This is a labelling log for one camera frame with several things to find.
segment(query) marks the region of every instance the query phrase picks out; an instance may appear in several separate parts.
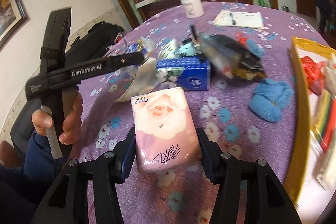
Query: blue knitted item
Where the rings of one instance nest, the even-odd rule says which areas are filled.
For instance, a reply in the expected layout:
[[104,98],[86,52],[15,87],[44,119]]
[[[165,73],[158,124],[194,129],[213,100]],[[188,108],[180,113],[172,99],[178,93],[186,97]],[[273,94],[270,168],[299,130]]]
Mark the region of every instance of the blue knitted item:
[[246,41],[247,48],[252,52],[254,55],[262,58],[265,54],[265,50],[263,47],[259,47],[252,39],[247,39]]
[[286,82],[267,78],[255,88],[249,107],[266,121],[278,122],[281,119],[281,109],[289,104],[293,94],[292,87]]

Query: paper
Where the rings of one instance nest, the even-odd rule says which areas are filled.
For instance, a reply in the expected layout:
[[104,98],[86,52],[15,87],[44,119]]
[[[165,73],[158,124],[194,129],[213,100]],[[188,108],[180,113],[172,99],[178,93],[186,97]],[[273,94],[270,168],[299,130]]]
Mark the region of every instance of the paper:
[[230,12],[222,10],[213,25],[236,26],[263,29],[261,13]]

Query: white jar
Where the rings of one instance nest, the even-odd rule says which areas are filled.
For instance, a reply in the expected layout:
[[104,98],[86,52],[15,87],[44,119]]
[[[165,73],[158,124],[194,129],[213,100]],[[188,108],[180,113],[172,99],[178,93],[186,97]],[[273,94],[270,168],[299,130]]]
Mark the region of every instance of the white jar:
[[201,0],[181,0],[187,18],[195,18],[204,15]]

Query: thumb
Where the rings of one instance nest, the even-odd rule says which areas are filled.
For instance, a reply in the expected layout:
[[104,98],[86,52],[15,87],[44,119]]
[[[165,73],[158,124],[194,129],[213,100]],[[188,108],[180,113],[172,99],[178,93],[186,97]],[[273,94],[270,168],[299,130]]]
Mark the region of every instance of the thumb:
[[45,129],[51,128],[54,124],[52,117],[41,109],[36,110],[31,116],[35,130],[40,135],[47,135]]

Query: table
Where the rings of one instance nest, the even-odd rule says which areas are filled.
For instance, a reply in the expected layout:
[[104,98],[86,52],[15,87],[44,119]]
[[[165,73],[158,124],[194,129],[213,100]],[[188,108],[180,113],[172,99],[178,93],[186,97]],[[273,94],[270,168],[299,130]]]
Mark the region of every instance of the table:
[[[265,49],[262,58],[268,77],[285,80],[294,88],[295,77],[288,54],[291,37],[298,36],[325,41],[305,20],[290,13],[238,3],[205,2],[205,14],[187,19],[182,6],[165,10],[131,33],[126,35],[128,43],[140,37],[148,37],[156,44],[154,55],[172,38],[181,41],[190,34],[189,25],[194,23],[198,32],[225,34],[234,38],[243,32]],[[215,27],[212,21],[221,9],[238,12],[261,12],[265,30]],[[122,54],[125,45],[114,45],[109,55]],[[73,149],[80,161],[94,160],[105,151],[111,150],[117,141],[124,140],[134,125],[130,102],[114,103],[132,81],[121,78],[119,72],[85,80],[79,86],[84,99],[82,131],[84,141]],[[262,120],[248,108],[248,102],[257,83],[246,87],[228,86],[216,75],[208,91],[185,92],[195,127],[205,128],[209,138],[216,140],[223,151],[235,157],[255,161],[265,159],[281,182],[284,181],[294,143],[296,123],[296,101],[292,99],[282,111],[278,123]],[[100,130],[109,132],[99,138]],[[246,184],[241,184],[242,192]],[[164,174],[141,174],[134,162],[130,177],[123,185],[117,185],[121,212],[128,223],[208,223],[216,200],[218,185],[212,185],[204,176],[201,165],[187,169],[172,170]],[[92,184],[88,190],[90,223],[95,222]],[[238,223],[244,222],[240,210]]]

